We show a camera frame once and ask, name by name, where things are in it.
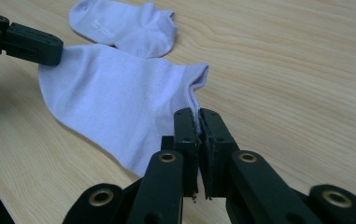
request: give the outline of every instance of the sock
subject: sock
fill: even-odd
[[[190,107],[206,83],[207,64],[175,65],[141,59],[105,45],[64,48],[58,66],[40,65],[45,103],[61,123],[111,153],[142,176],[163,135],[174,135],[173,115]]]
[[[173,11],[153,3],[140,7],[113,0],[80,0],[70,10],[72,29],[100,44],[115,46],[140,58],[157,58],[174,46]]]

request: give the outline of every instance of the wooden table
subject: wooden table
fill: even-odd
[[[0,1],[0,15],[66,46],[86,44],[67,21],[75,3]],[[155,4],[176,12],[176,45],[165,58],[209,63],[197,97],[221,114],[241,149],[263,155],[304,193],[329,183],[356,194],[356,1]],[[136,179],[52,117],[37,64],[0,56],[0,197],[17,223],[61,223],[88,187]],[[222,199],[184,202],[184,223],[229,222]]]

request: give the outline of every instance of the fabric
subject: fabric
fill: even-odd
[[[140,58],[157,58],[174,46],[174,12],[153,3],[132,6],[112,0],[80,0],[69,14],[72,29],[100,44]]]
[[[52,115],[142,176],[163,135],[174,135],[173,115],[200,108],[194,91],[206,83],[207,64],[175,65],[141,59],[105,45],[64,49],[58,66],[39,66],[39,83]]]

